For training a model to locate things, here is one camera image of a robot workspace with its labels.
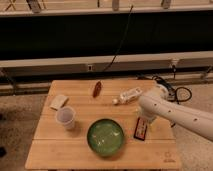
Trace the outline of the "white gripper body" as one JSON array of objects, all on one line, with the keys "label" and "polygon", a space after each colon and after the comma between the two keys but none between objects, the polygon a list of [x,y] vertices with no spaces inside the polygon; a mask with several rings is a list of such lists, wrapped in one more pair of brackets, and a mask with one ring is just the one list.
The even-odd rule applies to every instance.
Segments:
[{"label": "white gripper body", "polygon": [[152,124],[153,121],[156,119],[156,116],[154,114],[149,113],[145,109],[139,107],[138,108],[138,115],[140,118],[142,118],[147,124]]}]

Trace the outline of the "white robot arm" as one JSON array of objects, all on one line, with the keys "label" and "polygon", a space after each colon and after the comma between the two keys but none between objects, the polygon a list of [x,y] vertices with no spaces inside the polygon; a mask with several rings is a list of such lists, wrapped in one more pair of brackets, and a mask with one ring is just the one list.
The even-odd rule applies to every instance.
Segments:
[{"label": "white robot arm", "polygon": [[169,92],[157,84],[139,97],[141,117],[152,123],[157,116],[213,142],[213,113],[178,105],[167,100]]}]

